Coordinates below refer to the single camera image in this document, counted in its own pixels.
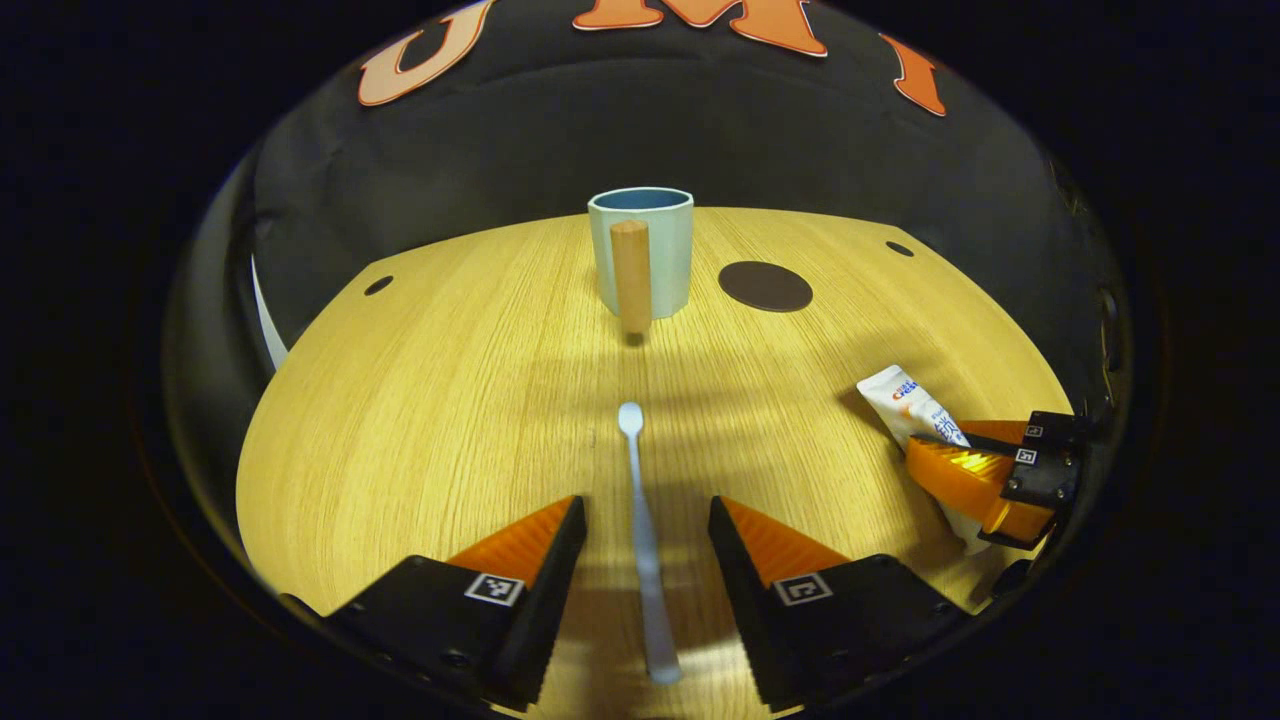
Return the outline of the white toothbrush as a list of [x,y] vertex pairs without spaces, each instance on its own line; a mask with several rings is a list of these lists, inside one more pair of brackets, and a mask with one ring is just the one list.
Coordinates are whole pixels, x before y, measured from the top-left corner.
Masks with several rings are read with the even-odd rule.
[[657,532],[643,483],[639,436],[644,428],[644,414],[640,405],[634,401],[621,404],[617,424],[625,437],[628,454],[632,497],[632,543],[640,596],[646,674],[655,684],[671,685],[680,682],[684,674],[678,662],[669,612],[666,607]]

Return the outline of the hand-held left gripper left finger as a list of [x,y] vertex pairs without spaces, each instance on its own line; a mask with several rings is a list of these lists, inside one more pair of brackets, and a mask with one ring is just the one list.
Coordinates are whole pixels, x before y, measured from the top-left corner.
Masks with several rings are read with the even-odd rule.
[[330,612],[285,603],[449,714],[525,712],[541,693],[588,534],[571,495],[447,560],[411,553]]

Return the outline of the white toothpaste tube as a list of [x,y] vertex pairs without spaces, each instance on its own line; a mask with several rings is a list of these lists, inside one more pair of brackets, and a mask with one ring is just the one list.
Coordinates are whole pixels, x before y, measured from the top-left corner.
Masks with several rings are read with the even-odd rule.
[[[961,447],[972,445],[952,415],[899,365],[890,365],[859,380],[856,388],[904,452],[913,436],[942,439]],[[978,521],[938,500],[934,505],[943,514],[950,530],[963,542],[966,556],[978,556],[991,548],[989,542],[978,538]]]

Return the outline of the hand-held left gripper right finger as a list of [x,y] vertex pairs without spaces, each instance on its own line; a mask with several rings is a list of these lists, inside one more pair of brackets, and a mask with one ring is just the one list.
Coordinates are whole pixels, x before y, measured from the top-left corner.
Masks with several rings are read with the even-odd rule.
[[773,712],[851,708],[972,618],[891,555],[850,559],[723,495],[710,500],[708,534]]

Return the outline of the dark brown round coaster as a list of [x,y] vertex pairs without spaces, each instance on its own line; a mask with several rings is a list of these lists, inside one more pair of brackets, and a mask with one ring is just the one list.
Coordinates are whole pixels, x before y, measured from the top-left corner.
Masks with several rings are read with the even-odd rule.
[[718,284],[731,299],[768,313],[795,313],[814,299],[808,281],[773,263],[731,263],[719,270]]

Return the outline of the white panel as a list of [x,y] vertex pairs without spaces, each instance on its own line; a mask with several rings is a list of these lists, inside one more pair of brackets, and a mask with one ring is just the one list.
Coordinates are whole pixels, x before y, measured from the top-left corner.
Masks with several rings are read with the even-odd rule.
[[259,278],[256,256],[252,254],[250,255],[250,274],[252,279],[256,310],[259,314],[260,331],[271,364],[271,373],[275,373],[285,361],[289,352],[289,347],[287,342],[282,338],[282,334],[278,331],[275,322],[273,320],[273,315],[268,306],[265,295],[262,292],[262,286]]

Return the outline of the black backdrop cloth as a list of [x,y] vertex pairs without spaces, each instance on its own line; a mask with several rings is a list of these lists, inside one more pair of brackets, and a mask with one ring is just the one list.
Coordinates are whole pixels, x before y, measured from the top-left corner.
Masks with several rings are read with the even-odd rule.
[[1074,410],[1114,407],[1098,292],[1119,297],[1119,273],[1096,214],[1037,137],[900,35],[820,0],[495,0],[420,29],[255,142],[178,266],[172,437],[233,546],[233,462],[270,377],[256,290],[293,345],[370,263],[625,186],[896,225],[1020,324]]

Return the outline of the light blue cup wooden handle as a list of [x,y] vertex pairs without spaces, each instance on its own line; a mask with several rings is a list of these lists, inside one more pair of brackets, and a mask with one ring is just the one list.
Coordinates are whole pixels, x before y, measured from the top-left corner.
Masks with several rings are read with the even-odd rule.
[[646,227],[650,318],[673,316],[690,297],[694,197],[682,190],[632,187],[596,193],[588,201],[588,217],[602,302],[621,320],[625,338],[644,331],[626,322],[620,288],[635,284],[637,273],[628,258],[614,258],[613,229],[618,224]]

